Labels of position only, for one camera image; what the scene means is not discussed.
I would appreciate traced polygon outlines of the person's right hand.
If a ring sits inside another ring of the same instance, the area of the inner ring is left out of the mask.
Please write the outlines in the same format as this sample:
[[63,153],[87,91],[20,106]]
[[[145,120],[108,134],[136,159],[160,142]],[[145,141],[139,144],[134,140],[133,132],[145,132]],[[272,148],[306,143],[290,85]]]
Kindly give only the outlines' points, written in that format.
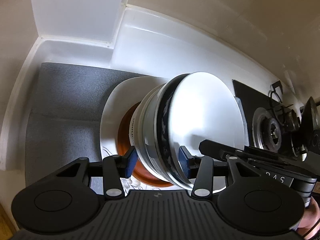
[[304,215],[298,226],[297,232],[304,236],[305,239],[312,238],[319,231],[319,206],[313,197],[310,199],[310,204],[304,211]]

